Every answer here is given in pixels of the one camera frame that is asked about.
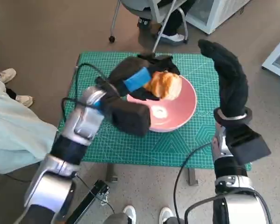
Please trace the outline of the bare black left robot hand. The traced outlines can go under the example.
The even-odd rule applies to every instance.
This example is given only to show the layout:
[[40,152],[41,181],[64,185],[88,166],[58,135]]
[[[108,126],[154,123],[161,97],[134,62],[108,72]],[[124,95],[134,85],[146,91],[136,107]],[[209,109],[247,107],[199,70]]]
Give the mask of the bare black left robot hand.
[[110,73],[108,83],[116,88],[121,97],[129,94],[142,101],[158,101],[160,98],[145,89],[144,85],[152,80],[155,72],[168,71],[180,75],[172,60],[170,55],[156,56],[154,53],[129,56]]

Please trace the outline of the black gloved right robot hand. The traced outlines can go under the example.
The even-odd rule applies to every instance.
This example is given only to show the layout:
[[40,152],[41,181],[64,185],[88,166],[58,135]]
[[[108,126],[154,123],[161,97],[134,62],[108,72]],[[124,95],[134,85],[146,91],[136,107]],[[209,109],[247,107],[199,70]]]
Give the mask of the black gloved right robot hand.
[[245,114],[248,82],[237,56],[217,42],[199,40],[201,54],[214,62],[218,74],[220,109],[227,118]]

